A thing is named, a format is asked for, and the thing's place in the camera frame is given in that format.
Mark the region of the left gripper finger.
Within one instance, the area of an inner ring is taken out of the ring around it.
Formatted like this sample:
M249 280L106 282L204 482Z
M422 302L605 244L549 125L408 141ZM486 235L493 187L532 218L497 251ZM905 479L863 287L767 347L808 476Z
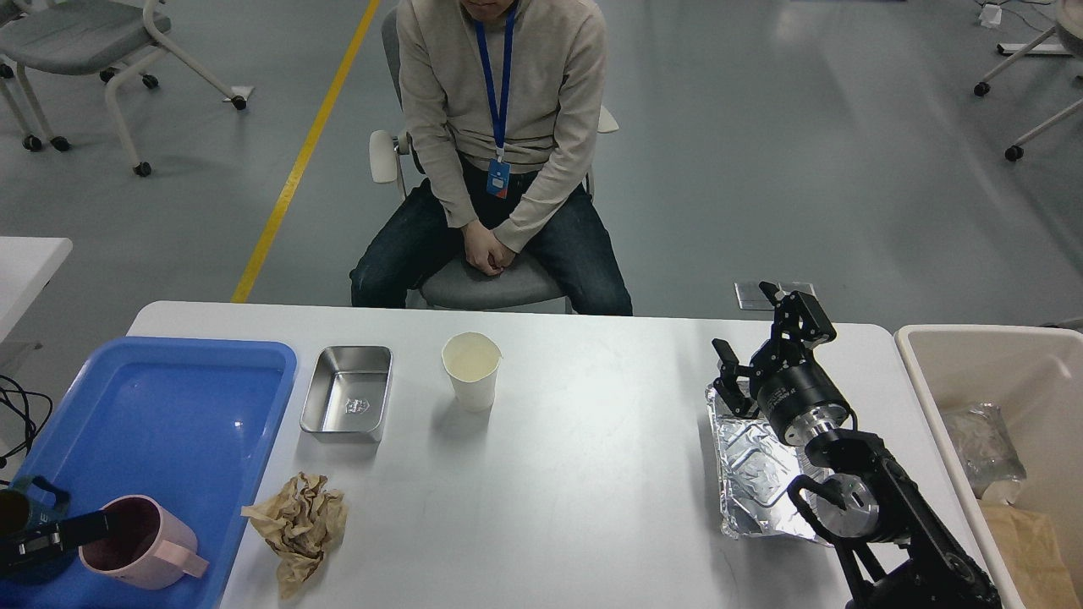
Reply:
M104 510L22 529L1 540L1 569L30 569L54 562L67 552L112 534L113 517Z

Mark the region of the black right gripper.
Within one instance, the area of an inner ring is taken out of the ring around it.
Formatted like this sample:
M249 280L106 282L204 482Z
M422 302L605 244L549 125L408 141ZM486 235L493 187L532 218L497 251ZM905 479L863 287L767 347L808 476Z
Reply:
M813 294L785 291L771 282L760 282L759 289L774 314L759 359L782 367L757 371L752 398L748 384L741 383L748 381L751 367L739 363L731 344L714 338L719 373L712 386L736 419L757 419L760 409L779 441L803 448L817 435L835 431L852 415L827 373L811 361L815 347L834 342L837 331Z

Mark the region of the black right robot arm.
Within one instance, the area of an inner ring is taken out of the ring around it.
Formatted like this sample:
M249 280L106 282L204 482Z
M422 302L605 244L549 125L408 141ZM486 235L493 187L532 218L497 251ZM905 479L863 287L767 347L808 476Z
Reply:
M986 570L952 536L880 436L862 431L846 398L815 362L837 332L813 294L758 288L771 304L769 339L742 364L712 340L719 373L712 386L742 420L762 420L786 448L828 471L797 474L790 504L834 547L850 608L999 608Z

